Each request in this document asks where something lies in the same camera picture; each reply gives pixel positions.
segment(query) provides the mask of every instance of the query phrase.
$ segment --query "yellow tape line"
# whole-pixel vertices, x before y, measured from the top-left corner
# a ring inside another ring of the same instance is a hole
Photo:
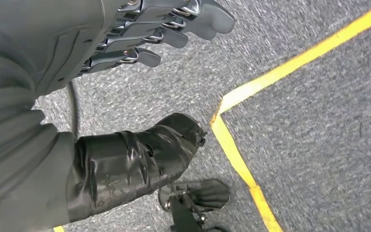
[[[340,44],[348,41],[364,30],[371,27],[371,10],[358,18],[347,27],[328,37],[324,41],[305,51],[304,53],[292,58],[290,61],[273,69],[265,75],[250,81],[226,94],[220,104],[218,113],[221,114],[231,107],[241,103],[245,99],[256,94],[265,87],[268,87],[299,67],[325,54]]]
[[[211,128],[214,132],[214,135],[221,144],[221,147],[223,148],[224,153],[228,157],[231,165],[248,185],[250,193],[258,208],[259,214],[261,215],[265,226],[270,232],[282,232],[281,226],[275,219],[275,216],[268,206],[260,187],[255,182],[254,177],[251,175],[251,172],[239,153],[231,133],[228,131],[223,119],[221,118],[221,114],[229,110],[231,107],[241,103],[245,99],[253,96],[262,89],[284,78],[299,67],[327,53],[328,51],[348,41],[370,27],[371,10],[304,53],[292,58],[290,61],[278,66],[265,75],[254,79],[226,94],[223,97],[220,106],[218,107],[217,113],[211,120]]]
[[[54,231],[54,232],[65,232],[65,230],[64,230],[63,227],[61,227],[61,226],[54,227],[54,228],[53,228],[53,231]]]

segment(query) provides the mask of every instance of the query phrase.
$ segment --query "robotic hand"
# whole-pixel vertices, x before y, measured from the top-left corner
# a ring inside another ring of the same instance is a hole
[[[76,141],[30,109],[84,73],[157,66],[145,43],[181,48],[184,32],[209,40],[234,22],[213,0],[0,0],[0,231],[81,220],[177,179],[204,144],[187,115]]]

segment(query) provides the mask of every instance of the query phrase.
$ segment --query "cable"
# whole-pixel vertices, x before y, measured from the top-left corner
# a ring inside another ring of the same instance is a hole
[[[71,131],[77,138],[79,136],[79,104],[76,97],[76,90],[72,81],[67,83],[66,88],[71,102]]]

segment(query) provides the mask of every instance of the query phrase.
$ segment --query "carpeted floor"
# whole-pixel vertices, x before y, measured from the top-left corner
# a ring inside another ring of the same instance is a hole
[[[371,9],[371,0],[220,1],[235,30],[184,49],[151,49],[141,64],[75,80],[81,134],[142,130],[172,112],[209,120],[221,96],[333,34]],[[37,107],[69,130],[65,90]],[[371,29],[224,114],[237,146],[285,232],[371,232]],[[217,178],[231,201],[209,214],[232,232],[265,232],[248,189],[210,132],[182,180]],[[67,232],[168,232],[155,195],[84,221]]]

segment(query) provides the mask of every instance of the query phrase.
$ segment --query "screw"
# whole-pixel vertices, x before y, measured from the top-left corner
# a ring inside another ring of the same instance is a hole
[[[127,4],[129,4],[129,5],[131,5],[131,6],[134,6],[134,5],[137,4],[137,2],[138,2],[138,0],[130,0],[130,1],[128,1]]]

